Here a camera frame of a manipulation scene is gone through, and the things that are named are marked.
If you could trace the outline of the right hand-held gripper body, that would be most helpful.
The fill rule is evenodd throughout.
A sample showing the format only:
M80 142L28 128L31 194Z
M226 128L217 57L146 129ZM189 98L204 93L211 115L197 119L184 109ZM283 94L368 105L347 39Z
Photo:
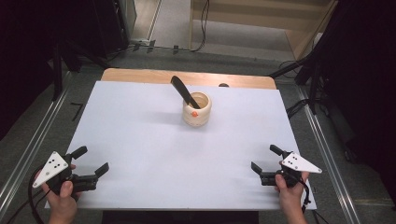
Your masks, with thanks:
M321 174L322 170L312 162L295 152L275 150L275 154L282 157L281 169L274 173L259 169L259 177L263 186L275 186L276 175L282 175L288 188L293 188L302 181L302 172Z

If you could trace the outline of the white table mat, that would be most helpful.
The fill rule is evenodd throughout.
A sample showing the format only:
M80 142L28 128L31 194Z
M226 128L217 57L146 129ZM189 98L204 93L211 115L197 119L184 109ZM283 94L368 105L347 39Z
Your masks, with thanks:
M273 188L250 168L279 168L270 150L298 149L277 90L205 87L212 101L207 124L182 118L182 99L170 84L98 81L85 106L70 151L77 175L109 165L81 209L273 210Z

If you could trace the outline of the black tripod stand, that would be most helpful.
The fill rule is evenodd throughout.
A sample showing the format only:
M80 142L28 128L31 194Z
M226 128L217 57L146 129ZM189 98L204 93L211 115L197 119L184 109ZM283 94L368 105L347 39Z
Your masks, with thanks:
M62 63L65 63L70 71L79 72L82 62L78 58L78 55L88 58L91 62L99 65L103 69L110 67L108 63L105 63L102 59L93 55L75 42L71 40L58 40L53 46L52 58L54 84L53 101L56 101L64 90Z
M304 99L306 104L309 106L311 112L316 115L315 104L317 101L317 92L319 87L320 72L322 71L322 64L324 60L325 47L328 46L332 40L332 33L334 32L335 24L337 20L332 19L332 14L337 8L337 1L332 0L329 8L327 9L324 19L320 23L326 24L324 33L319 39L317 44L307 53L303 58L297 60L283 68L279 68L274 73L270 74L269 77L277 78L285 75L289 71L300 68L297 76L294 78L294 82L297 86L305 85L307 81L310 81L310 89L308 97Z

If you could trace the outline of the black knife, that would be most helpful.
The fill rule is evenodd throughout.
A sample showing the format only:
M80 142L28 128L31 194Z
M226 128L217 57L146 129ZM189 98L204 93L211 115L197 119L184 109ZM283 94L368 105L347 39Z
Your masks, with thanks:
M191 105L193 108L200 109L200 106L193 99L193 97L191 96L191 94L188 91L187 87L181 81L181 79L179 77L172 76L171 77L171 84L174 86L174 88L177 90L177 92L181 95L181 97L183 98L184 102L187 105Z

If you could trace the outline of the person's left hand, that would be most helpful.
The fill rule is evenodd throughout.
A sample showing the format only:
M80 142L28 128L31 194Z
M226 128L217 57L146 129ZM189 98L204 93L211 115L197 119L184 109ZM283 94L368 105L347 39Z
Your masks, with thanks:
M42 184L41 188L47 192L50 214L77 214L77 202L72 197L74 186L71 181L62 183L59 195L53 193L47 184Z

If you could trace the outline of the cream cup with orange mark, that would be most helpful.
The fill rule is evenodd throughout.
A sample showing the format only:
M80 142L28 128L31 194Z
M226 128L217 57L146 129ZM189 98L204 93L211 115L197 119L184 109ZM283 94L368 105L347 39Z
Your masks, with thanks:
M209 121L212 101L207 94L200 91L193 92L191 96L200 108L196 109L191 104L183 102L182 118L192 127L201 127Z

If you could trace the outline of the metal floor rail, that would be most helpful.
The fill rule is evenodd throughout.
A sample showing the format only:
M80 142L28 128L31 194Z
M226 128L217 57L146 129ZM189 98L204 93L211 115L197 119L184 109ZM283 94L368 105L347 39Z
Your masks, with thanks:
M346 223L361 224L355 204L353 203L353 200L347 189L346 182L339 171L331 148L319 124L318 116L312 112L312 109L309 107L309 105L304 107L304 112L311 126L313 135L315 136L318 145L318 151L324 162L325 169L323 170L323 173L330 178L337 202L341 206L346 218Z
M63 75L64 89L55 101L49 86L0 141L0 222L7 216L76 75L73 72Z

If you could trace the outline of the black cabinet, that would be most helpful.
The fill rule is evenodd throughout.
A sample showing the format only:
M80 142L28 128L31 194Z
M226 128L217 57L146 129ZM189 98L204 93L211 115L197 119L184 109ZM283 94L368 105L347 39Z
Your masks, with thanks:
M99 27L100 50L108 54L126 49L129 45L121 0L92 0Z

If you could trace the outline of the person's dark clothing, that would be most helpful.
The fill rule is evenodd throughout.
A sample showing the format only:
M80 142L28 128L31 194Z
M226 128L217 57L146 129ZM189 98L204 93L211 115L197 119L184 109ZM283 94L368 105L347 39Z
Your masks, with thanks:
M102 224L259 224L255 211L104 211Z

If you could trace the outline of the light wooden shelf unit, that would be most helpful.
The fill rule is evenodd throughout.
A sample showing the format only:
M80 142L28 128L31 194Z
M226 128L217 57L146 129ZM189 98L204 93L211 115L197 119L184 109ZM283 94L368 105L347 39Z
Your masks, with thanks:
M296 60L324 32L338 0L209 0L208 20L282 29Z

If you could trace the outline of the yellow floor tape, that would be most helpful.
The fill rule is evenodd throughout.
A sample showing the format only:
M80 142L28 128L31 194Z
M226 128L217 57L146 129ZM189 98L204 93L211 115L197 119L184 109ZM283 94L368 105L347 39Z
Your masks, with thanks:
M393 206L394 203L391 199L355 199L355 204L368 205L368 206Z

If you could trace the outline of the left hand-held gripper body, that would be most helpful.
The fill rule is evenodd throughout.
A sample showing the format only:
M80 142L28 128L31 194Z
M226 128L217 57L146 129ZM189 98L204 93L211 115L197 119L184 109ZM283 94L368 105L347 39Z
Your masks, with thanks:
M71 181L74 189L73 193L95 190L99 177L94 175L75 175L71 170L71 161L76 160L71 157L71 153L61 156L58 152L53 151L41 172L32 184L33 188L38 188L42 184L47 184L49 189L59 195L61 185L65 181Z

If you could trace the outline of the person's right hand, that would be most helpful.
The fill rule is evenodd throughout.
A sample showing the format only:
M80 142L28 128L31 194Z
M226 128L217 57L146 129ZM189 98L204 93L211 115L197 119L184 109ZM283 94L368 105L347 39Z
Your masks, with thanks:
M302 195L304 192L304 184L298 183L294 187L289 188L286 180L282 175L276 175L276 190L279 193L280 207L284 212L302 211Z

